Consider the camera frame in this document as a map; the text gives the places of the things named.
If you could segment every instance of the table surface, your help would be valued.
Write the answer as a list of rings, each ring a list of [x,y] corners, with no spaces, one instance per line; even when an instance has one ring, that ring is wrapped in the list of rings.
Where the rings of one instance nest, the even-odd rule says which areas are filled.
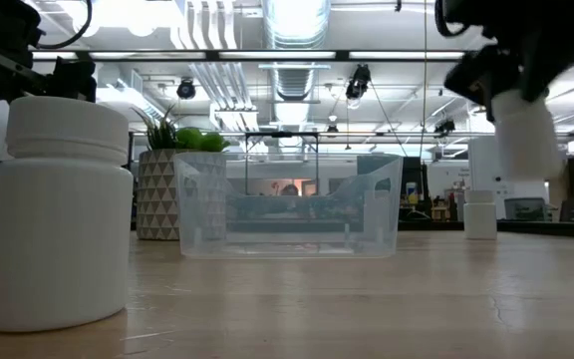
[[[574,238],[402,232],[387,259],[190,260],[132,238],[126,310],[0,358],[574,358]]]

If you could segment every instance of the cable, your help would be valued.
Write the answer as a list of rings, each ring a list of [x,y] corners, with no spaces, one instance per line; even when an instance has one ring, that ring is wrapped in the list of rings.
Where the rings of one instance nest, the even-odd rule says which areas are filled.
[[[86,31],[88,31],[90,23],[92,22],[92,0],[86,0],[86,6],[88,7],[88,17],[86,18],[84,26],[82,26],[81,29],[79,29],[79,32],[77,32],[75,36],[59,44],[54,45],[37,44],[37,49],[59,50],[65,48],[66,46],[70,46],[74,44],[77,40],[81,39],[81,37],[84,36]]]
[[[394,133],[394,136],[396,137],[396,141],[398,141],[398,145],[400,145],[400,148],[403,149],[403,154],[405,154],[405,157],[408,157],[407,151],[405,151],[405,147],[403,146],[403,143],[400,141],[400,138],[398,138],[398,134],[396,134],[396,129],[394,129],[394,126],[391,124],[391,121],[389,121],[389,116],[387,116],[387,112],[385,111],[385,107],[383,106],[383,103],[380,101],[380,96],[378,96],[378,91],[376,91],[376,86],[374,86],[374,82],[370,80],[369,83],[371,84],[371,87],[374,89],[374,94],[376,94],[376,99],[378,99],[378,105],[380,105],[380,109],[383,111],[383,115],[385,115],[385,119],[387,119],[387,123],[389,124],[389,127],[391,128],[391,132]]]
[[[435,0],[435,16],[437,17],[437,7],[440,8],[440,19],[442,22],[444,19],[441,17],[441,3],[442,0]],[[423,157],[423,144],[425,143],[425,131],[427,130],[427,71],[429,66],[429,60],[427,59],[427,50],[429,47],[429,25],[427,20],[427,4],[428,0],[425,0],[425,79],[423,81],[423,118],[422,127],[420,128],[420,151],[418,152],[420,158]]]
[[[345,151],[347,151],[351,149],[351,146],[349,146],[349,99],[345,100],[345,105],[347,106],[347,146],[345,147]]]
[[[350,76],[349,78],[347,78],[347,80],[345,80],[345,83],[343,84],[343,91],[346,91],[346,90],[347,90],[347,89],[346,89],[346,88],[347,88],[347,83],[349,83],[350,79],[351,79],[351,76]],[[336,111],[336,106],[338,105],[338,101],[340,101],[340,97],[341,97],[341,96],[342,96],[342,94],[339,94],[339,95],[336,97],[336,102],[334,103],[334,106],[331,108],[331,111],[329,112],[329,115],[328,115],[327,117],[330,117],[330,116],[334,115],[334,111]]]
[[[444,20],[444,9],[443,9],[443,0],[435,0],[435,26],[437,27],[437,31],[440,35],[451,38],[455,36],[459,36],[464,33],[464,31],[468,30],[468,25],[463,25],[461,29],[451,32],[446,26],[446,21]],[[425,0],[425,21],[427,20],[427,0]]]

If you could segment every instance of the ceiling light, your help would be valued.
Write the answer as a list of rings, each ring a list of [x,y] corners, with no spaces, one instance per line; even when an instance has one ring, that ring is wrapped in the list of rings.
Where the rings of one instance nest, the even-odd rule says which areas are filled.
[[[34,60],[57,60],[58,57],[64,60],[77,60],[77,54],[64,51],[37,51],[32,53]]]
[[[462,51],[352,51],[349,58],[353,60],[459,60],[464,56]]]
[[[88,53],[95,61],[169,61],[203,60],[205,53],[200,51],[92,51]]]
[[[470,109],[469,113],[470,113],[470,114],[476,114],[476,115],[486,114],[486,107],[480,106],[480,105],[473,106],[473,107]]]
[[[261,70],[330,70],[331,66],[321,64],[259,64]]]
[[[220,53],[220,58],[224,60],[244,60],[244,59],[308,59],[325,60],[334,59],[335,51],[224,51]]]

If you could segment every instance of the transparent bin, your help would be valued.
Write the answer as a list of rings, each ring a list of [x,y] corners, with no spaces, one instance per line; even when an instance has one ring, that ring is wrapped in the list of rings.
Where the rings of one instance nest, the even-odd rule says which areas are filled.
[[[174,157],[189,257],[385,257],[396,251],[403,158]]]

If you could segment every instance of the small white bottle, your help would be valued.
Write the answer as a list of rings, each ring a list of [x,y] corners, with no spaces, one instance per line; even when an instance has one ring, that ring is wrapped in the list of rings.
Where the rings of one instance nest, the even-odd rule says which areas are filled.
[[[467,239],[497,239],[495,200],[491,190],[464,193],[464,233]]]
[[[128,119],[100,105],[27,97],[10,106],[0,164],[0,331],[60,329],[127,300]]]

